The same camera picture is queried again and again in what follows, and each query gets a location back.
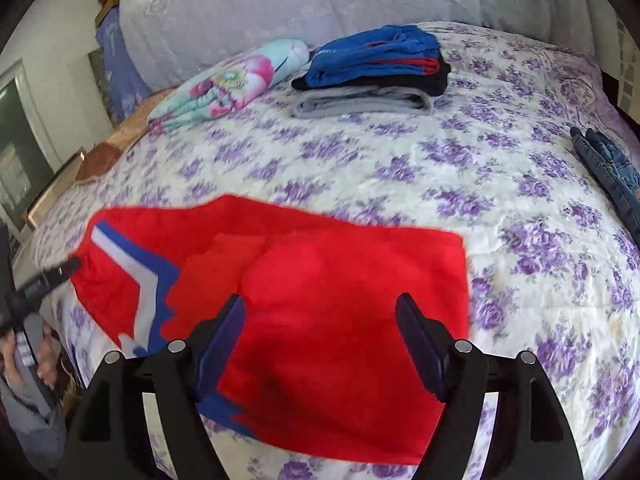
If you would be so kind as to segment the grey knit sleeve forearm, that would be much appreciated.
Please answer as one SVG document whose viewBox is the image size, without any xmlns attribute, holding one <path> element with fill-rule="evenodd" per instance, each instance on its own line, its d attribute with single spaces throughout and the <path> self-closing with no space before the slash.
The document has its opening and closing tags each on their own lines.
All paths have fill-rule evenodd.
<svg viewBox="0 0 640 480">
<path fill-rule="evenodd" d="M 61 408 L 57 406 L 48 417 L 41 416 L 4 378 L 1 378 L 1 401 L 26 460 L 47 479 L 58 478 L 67 434 Z"/>
</svg>

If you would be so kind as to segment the person's left hand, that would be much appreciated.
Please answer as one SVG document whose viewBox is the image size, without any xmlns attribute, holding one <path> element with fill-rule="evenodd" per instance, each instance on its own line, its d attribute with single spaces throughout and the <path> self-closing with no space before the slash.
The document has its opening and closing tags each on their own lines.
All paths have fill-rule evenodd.
<svg viewBox="0 0 640 480">
<path fill-rule="evenodd" d="M 13 330 L 9 330 L 1 338 L 1 356 L 3 361 L 4 376 L 13 387 L 21 387 L 24 384 L 22 376 L 18 371 L 15 361 L 14 352 L 16 348 L 16 337 Z M 49 325 L 43 326 L 43 340 L 37 351 L 38 377 L 47 385 L 54 386 L 58 379 L 58 354 L 53 344 L 53 334 Z"/>
</svg>

